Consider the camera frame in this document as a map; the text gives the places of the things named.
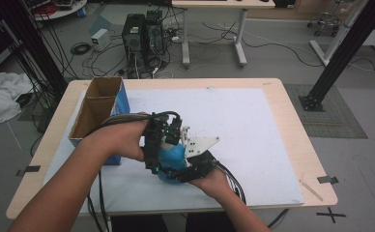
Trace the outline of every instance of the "white paper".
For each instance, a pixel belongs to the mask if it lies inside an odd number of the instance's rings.
[[[303,203],[262,89],[127,90],[127,94],[133,113],[175,111],[181,115],[182,125],[190,127],[190,136],[220,137],[210,152],[238,179],[248,206]],[[77,109],[54,158],[62,161],[52,162],[46,182],[73,150],[68,134]],[[91,191],[97,210],[98,186],[96,181]],[[105,166],[102,186],[105,209],[110,213],[220,207],[200,189],[190,184],[166,184],[146,170],[144,163],[130,159],[122,159],[120,166]],[[88,212],[85,206],[81,213]]]

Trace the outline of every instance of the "table surface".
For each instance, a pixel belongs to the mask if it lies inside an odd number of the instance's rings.
[[[326,173],[280,80],[275,78],[211,78],[126,79],[124,81],[127,89],[186,89],[209,86],[263,89],[303,193],[304,204],[297,207],[329,206],[337,203],[332,185],[320,184],[317,181],[317,177],[326,176]],[[40,165],[40,171],[25,173],[7,210],[8,218],[16,218],[43,186],[46,171],[59,147],[80,93],[86,90],[89,84],[90,80],[76,80],[70,83],[30,163],[30,165]]]
[[[216,8],[274,8],[275,3],[273,0],[269,2],[262,2],[260,0],[227,0],[227,1],[181,1],[172,0],[172,5],[178,8],[194,8],[194,7],[216,7]]]

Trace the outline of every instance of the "gray mat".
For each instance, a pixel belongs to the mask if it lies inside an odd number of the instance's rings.
[[[325,112],[304,111],[299,96],[305,96],[312,85],[284,85],[296,111],[310,137],[368,138],[353,112],[336,87],[332,87],[323,100]]]

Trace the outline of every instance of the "wooden table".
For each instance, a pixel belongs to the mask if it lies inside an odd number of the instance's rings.
[[[127,89],[186,89],[204,88],[261,88],[269,103],[274,120],[284,144],[286,153],[299,180],[304,203],[307,206],[329,206],[337,203],[337,197],[330,183],[320,184],[317,177],[326,176],[321,162],[308,139],[303,125],[290,102],[280,80],[275,78],[212,78],[212,79],[126,79]],[[60,140],[72,117],[80,93],[87,89],[90,80],[76,80],[70,83],[62,98],[43,140],[30,166],[40,165],[39,172],[25,173],[19,188],[7,211],[8,218],[16,218],[23,207],[43,186],[43,179]]]
[[[172,5],[174,7],[184,9],[184,32],[183,32],[183,42],[182,42],[182,54],[183,59],[182,63],[188,68],[190,63],[189,53],[188,53],[188,21],[191,20],[188,16],[188,9],[197,10],[201,9],[201,12],[195,11],[194,17],[197,17],[197,14],[202,14],[204,17],[203,21],[209,21],[215,19],[218,15],[222,20],[231,17],[231,13],[226,12],[226,9],[236,9],[240,12],[239,17],[239,29],[237,31],[237,37],[235,37],[234,45],[236,52],[239,57],[240,64],[242,66],[247,64],[245,58],[245,53],[242,48],[242,35],[245,29],[245,17],[247,15],[248,9],[271,9],[274,8],[274,1],[262,2],[260,0],[226,0],[226,1],[180,1],[173,0]]]

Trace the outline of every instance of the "cardboard box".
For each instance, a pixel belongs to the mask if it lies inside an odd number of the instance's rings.
[[[69,140],[73,146],[111,115],[130,113],[122,77],[94,77],[85,93],[72,126]],[[112,156],[105,165],[119,165],[121,157]]]

